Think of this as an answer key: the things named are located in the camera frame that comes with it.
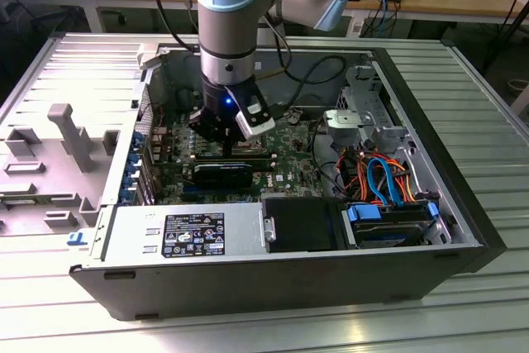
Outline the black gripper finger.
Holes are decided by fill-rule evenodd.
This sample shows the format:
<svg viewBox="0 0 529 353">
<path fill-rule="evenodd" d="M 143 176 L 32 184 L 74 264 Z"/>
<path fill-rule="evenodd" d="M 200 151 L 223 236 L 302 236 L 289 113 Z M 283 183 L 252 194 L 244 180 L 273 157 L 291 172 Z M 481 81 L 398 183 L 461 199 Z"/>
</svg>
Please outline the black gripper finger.
<svg viewBox="0 0 529 353">
<path fill-rule="evenodd" d="M 246 138 L 237 123 L 233 123 L 229 130 L 229 156 L 233 156 L 234 147 L 239 142 L 246 142 Z"/>
<path fill-rule="evenodd" d="M 188 126 L 206 141 L 220 144 L 224 157 L 231 156 L 231 128 L 215 113 L 209 109 L 200 109 L 189 117 Z"/>
</svg>

